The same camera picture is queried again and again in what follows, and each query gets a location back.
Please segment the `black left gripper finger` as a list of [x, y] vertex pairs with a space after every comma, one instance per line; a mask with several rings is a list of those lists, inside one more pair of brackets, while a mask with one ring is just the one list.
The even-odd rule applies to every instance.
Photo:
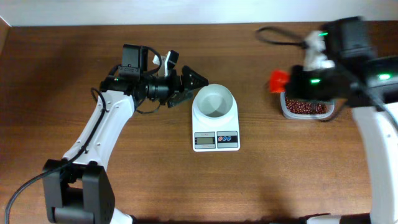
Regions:
[[191, 100], [193, 98], [193, 93], [191, 91], [185, 91], [183, 93], [174, 94], [167, 102], [168, 108], [172, 108], [177, 106], [187, 100]]
[[208, 79], [186, 65], [182, 68], [181, 82], [184, 90], [196, 90], [209, 85]]

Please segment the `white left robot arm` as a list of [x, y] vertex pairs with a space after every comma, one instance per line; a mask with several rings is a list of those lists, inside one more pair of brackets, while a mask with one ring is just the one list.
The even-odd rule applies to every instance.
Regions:
[[74, 145], [60, 160], [49, 159], [44, 171], [44, 194], [50, 223], [135, 223], [118, 210], [106, 169], [125, 124], [148, 99], [168, 108], [193, 96], [209, 81], [184, 66], [177, 75], [178, 53], [154, 52], [157, 68], [148, 70], [147, 46], [125, 44], [122, 62], [92, 89], [96, 108]]

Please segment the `orange plastic scoop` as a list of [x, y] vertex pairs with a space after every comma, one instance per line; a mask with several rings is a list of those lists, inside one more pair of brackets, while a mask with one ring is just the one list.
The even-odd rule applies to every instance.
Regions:
[[282, 70], [274, 70], [269, 79], [269, 91], [271, 93], [282, 93], [285, 85], [289, 82], [290, 75]]

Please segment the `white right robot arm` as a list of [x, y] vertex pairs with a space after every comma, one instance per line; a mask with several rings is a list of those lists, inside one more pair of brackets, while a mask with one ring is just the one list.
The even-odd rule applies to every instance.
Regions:
[[369, 213], [312, 215], [306, 223], [397, 223], [397, 57], [377, 56], [361, 17], [327, 22], [303, 44], [304, 65], [293, 67], [285, 94], [346, 101], [363, 140], [372, 199]]

